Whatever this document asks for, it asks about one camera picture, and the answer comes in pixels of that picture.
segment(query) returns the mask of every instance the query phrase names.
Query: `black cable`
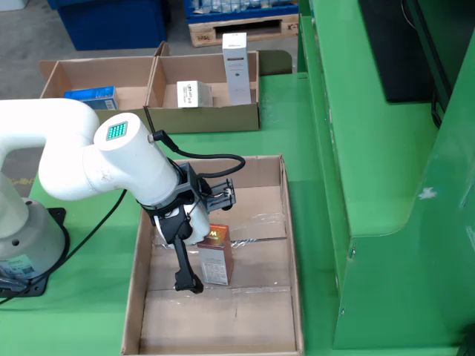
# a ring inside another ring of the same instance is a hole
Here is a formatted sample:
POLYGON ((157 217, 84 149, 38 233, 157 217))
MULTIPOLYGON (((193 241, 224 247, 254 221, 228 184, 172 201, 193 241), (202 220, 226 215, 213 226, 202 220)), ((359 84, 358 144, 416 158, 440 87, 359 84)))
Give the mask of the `black cable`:
POLYGON ((230 169, 226 169, 225 171, 216 172, 216 173, 199 173, 198 178, 224 177, 224 176, 227 176, 228 174, 239 171, 242 167, 246 165, 246 160, 243 157, 235 155, 235 154, 190 154, 188 152, 181 151, 180 149, 177 150, 177 153, 188 158, 196 158, 196 159, 224 158, 224 159, 234 159, 236 161, 239 161, 239 165, 236 165, 235 167, 230 168, 230 169))
POLYGON ((119 207, 120 203, 123 201, 125 193, 127 193, 127 191, 124 189, 122 191, 122 193, 120 194, 119 199, 116 201, 116 203, 112 207, 112 209, 102 218, 102 220, 96 225, 96 227, 91 230, 91 232, 81 241, 81 243, 78 246, 76 246, 76 248, 74 248, 74 250, 71 251, 68 256, 66 256, 66 258, 60 264, 55 264, 52 268, 50 268, 44 274, 42 274, 42 276, 38 280, 36 280, 35 282, 28 285, 22 291, 19 291, 18 293, 16 293, 15 295, 13 295, 11 297, 3 299, 0 302, 0 305, 5 304, 6 302, 9 302, 13 298, 16 298, 16 297, 19 297, 20 295, 25 294, 30 289, 32 289, 34 286, 38 285, 41 281, 43 281, 44 279, 46 279, 50 275, 52 275, 52 273, 54 273, 59 267, 61 267, 67 261, 69 261, 69 259, 72 258, 72 256, 74 256, 75 253, 78 252, 78 250, 80 250, 80 248, 83 247, 83 245, 86 244, 87 241, 89 241, 89 239, 96 233, 96 231, 99 230, 99 228, 105 223, 105 221, 116 211, 116 209, 119 207))
POLYGON ((440 115, 437 112, 437 95, 435 89, 432 92, 432 103, 430 107, 430 112, 432 113, 432 120, 434 125, 437 128, 440 128, 440 125, 442 124, 442 119, 440 118, 440 115))
POLYGON ((414 30, 416 29, 416 26, 414 26, 414 24, 409 21, 409 18, 406 16, 406 11, 404 10, 404 4, 406 4, 406 1, 405 0, 401 0, 401 11, 402 11, 402 15, 404 16, 404 18, 406 19, 406 22, 409 24, 409 26, 411 26, 414 30))
MULTIPOLYGON (((148 111, 148 106, 145 105, 143 107, 143 110, 145 111, 145 116, 147 117, 147 122, 148 122, 148 126, 150 126, 150 131, 151 132, 156 132, 154 122, 151 121, 151 116, 150 116, 150 112, 148 111)), ((186 177, 185 177, 185 174, 183 173, 183 171, 181 170, 180 166, 171 158, 168 158, 168 161, 175 167, 175 169, 178 171, 178 173, 180 173, 180 176, 182 177, 183 181, 185 181, 186 177)))
POLYGON ((168 148, 170 148, 173 152, 180 154, 184 157, 188 158, 195 158, 195 159, 218 159, 218 158, 224 158, 224 159, 234 159, 236 161, 239 161, 239 165, 236 165, 233 168, 226 169, 225 171, 222 172, 216 172, 216 173, 200 173, 198 174, 198 178, 219 178, 219 177, 224 177, 227 176, 228 174, 234 173, 239 171, 242 167, 246 165, 246 160, 238 156, 236 154, 190 154, 189 152, 181 151, 178 146, 173 142, 173 140, 170 138, 169 135, 164 130, 160 130, 157 132, 153 132, 151 135, 154 141, 161 141, 163 142, 168 148))
POLYGON ((185 174, 183 173, 183 171, 181 170, 180 166, 171 158, 168 158, 168 161, 171 163, 171 165, 173 165, 175 167, 175 170, 178 171, 178 173, 180 174, 180 176, 182 178, 182 181, 185 182, 186 177, 185 177, 185 174))

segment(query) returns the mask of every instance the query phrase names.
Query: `white product box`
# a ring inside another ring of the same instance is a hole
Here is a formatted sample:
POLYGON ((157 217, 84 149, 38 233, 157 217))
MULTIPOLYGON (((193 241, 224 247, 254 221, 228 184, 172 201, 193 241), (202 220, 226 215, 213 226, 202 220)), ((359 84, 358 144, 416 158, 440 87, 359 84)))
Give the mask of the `white product box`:
POLYGON ((251 104, 249 66, 247 64, 247 34, 224 33, 223 56, 231 105, 251 104))
POLYGON ((177 82, 177 106, 179 108, 212 108, 211 85, 197 80, 177 82))

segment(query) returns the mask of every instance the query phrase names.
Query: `wooden pallet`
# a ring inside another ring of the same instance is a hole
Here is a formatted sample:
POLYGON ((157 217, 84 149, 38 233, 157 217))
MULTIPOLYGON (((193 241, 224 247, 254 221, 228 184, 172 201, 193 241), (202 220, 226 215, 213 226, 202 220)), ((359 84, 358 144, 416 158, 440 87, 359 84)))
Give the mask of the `wooden pallet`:
POLYGON ((298 35, 298 14, 189 24, 194 47, 223 43, 223 33, 246 32, 248 41, 298 35))

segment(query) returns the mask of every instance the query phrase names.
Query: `black bracket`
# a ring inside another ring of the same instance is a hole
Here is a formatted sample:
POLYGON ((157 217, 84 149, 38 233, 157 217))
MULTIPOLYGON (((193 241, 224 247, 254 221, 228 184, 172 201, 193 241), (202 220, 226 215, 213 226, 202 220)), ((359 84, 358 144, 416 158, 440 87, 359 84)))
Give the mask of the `black bracket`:
POLYGON ((222 208, 229 210, 235 203, 235 190, 231 179, 226 179, 216 185, 209 186, 204 178, 199 177, 190 166, 185 163, 176 166, 180 184, 174 189, 173 200, 157 206, 144 206, 145 212, 150 216, 153 226, 156 225, 155 217, 160 221, 160 230, 169 245, 174 245, 177 252, 180 270, 175 274, 175 290, 190 290, 195 294, 203 291, 203 284, 191 268, 184 240, 193 233, 190 225, 190 216, 185 212, 184 205, 194 202, 200 204, 210 212, 222 208), (178 214, 170 214, 178 208, 178 214))

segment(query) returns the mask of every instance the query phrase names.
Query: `green metal cabinet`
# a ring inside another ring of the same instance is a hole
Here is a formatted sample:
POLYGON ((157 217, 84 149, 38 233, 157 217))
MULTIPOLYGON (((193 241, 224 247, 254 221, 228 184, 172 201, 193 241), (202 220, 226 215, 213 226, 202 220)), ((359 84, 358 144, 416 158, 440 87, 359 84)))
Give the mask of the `green metal cabinet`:
POLYGON ((475 321, 475 41, 440 131, 384 100, 358 2, 301 1, 335 258, 335 349, 457 344, 475 321))

